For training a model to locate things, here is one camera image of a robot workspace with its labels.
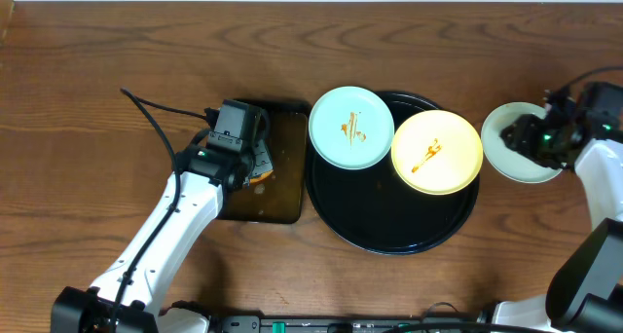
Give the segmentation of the light green plate orange smear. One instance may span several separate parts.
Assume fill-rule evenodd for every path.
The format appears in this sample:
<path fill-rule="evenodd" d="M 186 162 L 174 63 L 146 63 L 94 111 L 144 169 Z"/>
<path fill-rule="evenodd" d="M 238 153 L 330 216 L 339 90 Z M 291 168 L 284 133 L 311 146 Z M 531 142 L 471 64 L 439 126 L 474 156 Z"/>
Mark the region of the light green plate orange smear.
<path fill-rule="evenodd" d="M 511 151 L 499 136 L 503 129 L 524 114 L 534 114 L 539 119 L 543 119 L 546 110 L 527 102 L 511 102 L 493 110 L 481 128 L 484 154 L 491 165 L 509 179 L 529 184 L 543 183 L 553 179 L 562 171 L 539 166 L 519 153 Z"/>

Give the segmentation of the light green plate ketchup streaks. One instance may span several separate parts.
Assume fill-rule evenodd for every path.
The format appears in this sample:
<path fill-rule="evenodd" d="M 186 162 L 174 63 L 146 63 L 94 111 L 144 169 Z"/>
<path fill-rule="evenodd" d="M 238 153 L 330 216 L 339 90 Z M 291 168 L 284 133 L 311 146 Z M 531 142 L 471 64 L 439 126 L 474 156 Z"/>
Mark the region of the light green plate ketchup streaks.
<path fill-rule="evenodd" d="M 342 169 L 358 170 L 378 163 L 388 153 L 394 132 L 387 104 L 374 92 L 354 86 L 325 93 L 309 118 L 316 153 Z"/>

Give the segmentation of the yellow plate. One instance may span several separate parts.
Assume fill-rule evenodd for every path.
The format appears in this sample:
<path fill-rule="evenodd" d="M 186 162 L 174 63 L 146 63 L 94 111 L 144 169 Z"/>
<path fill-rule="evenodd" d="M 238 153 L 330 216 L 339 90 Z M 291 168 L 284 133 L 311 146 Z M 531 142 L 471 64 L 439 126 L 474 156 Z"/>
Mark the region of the yellow plate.
<path fill-rule="evenodd" d="M 408 186 L 442 196 L 458 192 L 476 179 L 484 152 L 479 133 L 462 116 L 427 110 L 399 126 L 390 157 L 398 177 Z"/>

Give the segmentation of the orange green scrub sponge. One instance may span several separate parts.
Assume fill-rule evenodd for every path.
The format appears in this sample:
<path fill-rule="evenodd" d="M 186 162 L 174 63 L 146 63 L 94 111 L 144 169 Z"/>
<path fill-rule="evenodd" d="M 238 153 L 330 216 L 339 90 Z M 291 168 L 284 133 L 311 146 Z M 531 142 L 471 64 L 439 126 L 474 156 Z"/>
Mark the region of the orange green scrub sponge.
<path fill-rule="evenodd" d="M 274 171 L 272 169 L 269 170 L 269 171 L 263 172 L 263 173 L 261 173 L 261 174 L 259 174 L 257 176 L 254 176 L 254 177 L 250 178 L 249 182 L 250 182 L 250 184 L 259 183 L 259 182 L 267 179 L 269 176 L 271 176 L 273 174 L 273 172 Z"/>

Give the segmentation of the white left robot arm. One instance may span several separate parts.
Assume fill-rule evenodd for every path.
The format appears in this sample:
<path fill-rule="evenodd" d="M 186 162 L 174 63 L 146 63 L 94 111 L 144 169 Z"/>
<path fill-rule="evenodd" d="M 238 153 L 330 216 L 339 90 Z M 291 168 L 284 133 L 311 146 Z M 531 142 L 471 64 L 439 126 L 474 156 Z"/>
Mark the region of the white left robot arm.
<path fill-rule="evenodd" d="M 165 310 L 165 295 L 227 195 L 271 169 L 264 136 L 200 131 L 173 155 L 162 197 L 119 258 L 88 289 L 67 286 L 58 295 L 52 331 L 208 331 L 209 316 L 189 304 Z"/>

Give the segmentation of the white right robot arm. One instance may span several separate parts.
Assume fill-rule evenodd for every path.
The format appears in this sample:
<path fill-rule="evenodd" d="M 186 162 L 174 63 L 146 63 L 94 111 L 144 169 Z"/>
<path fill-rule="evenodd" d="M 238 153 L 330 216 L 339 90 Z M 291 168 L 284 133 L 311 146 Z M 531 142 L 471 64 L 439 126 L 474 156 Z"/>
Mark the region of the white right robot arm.
<path fill-rule="evenodd" d="M 622 132 L 604 113 L 567 123 L 524 115 L 500 133 L 539 164 L 567 163 L 582 182 L 592 231 L 546 294 L 501 302 L 492 332 L 619 332 L 622 329 Z"/>

